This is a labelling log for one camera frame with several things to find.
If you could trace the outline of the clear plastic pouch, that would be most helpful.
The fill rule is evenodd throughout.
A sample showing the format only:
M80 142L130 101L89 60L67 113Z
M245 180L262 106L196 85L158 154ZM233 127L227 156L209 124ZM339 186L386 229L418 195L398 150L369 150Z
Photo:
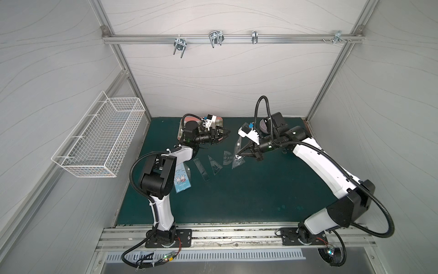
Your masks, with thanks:
M244 123L238 130L238 139L235 145L234 158L232 164L233 169L242 165L245 162L243 153L251 145L251 140L248 137L250 132L251 132L251 128L248 123Z

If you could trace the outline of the clear protractor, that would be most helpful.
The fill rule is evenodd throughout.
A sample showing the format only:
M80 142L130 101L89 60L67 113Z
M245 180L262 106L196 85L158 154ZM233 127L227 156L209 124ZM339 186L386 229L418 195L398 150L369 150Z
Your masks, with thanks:
M224 151L223 165L227 166L233 162L233 154L230 151Z

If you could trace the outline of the clear straight ruler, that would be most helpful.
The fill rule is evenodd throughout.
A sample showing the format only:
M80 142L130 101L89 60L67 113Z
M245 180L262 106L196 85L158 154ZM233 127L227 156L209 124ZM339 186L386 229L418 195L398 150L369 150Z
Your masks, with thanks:
M205 182L207 182L207 181L209 180L209 175L208 175L208 173L207 173L205 167L204 167L203 164L201 163L200 159L199 159L199 158L196 158L196 159L194 159L193 161L194 161L194 163L195 163L195 165L196 165L198 171L200 172L200 174L201 174L203 180L204 180Z

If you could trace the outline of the clear large set square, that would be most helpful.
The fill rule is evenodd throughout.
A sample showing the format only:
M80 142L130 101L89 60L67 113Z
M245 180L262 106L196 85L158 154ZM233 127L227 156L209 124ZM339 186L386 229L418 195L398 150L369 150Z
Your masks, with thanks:
M219 162L214 160L210 155L208 156L208 158L209 158L209 162L211 164L213 174L217 175L223 169L223 166Z

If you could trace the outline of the blue ruler set package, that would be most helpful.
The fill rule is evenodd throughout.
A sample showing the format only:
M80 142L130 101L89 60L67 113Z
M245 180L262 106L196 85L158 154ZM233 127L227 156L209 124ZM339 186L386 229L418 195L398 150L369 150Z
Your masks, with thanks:
M174 186L177 193L191 188L190 168L185 163L179 164L176 167Z

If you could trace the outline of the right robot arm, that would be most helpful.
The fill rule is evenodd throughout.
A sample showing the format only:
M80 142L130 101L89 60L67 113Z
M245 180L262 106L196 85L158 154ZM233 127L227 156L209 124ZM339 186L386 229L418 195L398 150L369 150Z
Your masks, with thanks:
M330 229L356 225L373 202L375 186L362 181L330 158L301 126L290 127L281 113L263 119L266 130L254 122L244 123L238 134L248 139L236 156L263 160L264 154L278 148L290 148L293 154L306 163L328 186L336 201L300 222L296 231L303 244L308 245L317 235Z

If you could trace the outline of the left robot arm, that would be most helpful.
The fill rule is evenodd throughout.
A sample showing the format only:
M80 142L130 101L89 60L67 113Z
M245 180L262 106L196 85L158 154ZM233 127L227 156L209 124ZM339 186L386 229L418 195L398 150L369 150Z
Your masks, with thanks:
M169 195L175 181L177 168L193 159L201 145L215 145L225 140L230 131L223 127L223 119L215 115L194 116L180 121L178 143L165 152L145 156L140 189L148 196L154 216L154 237L162 245L170 245L177 236L175 219Z

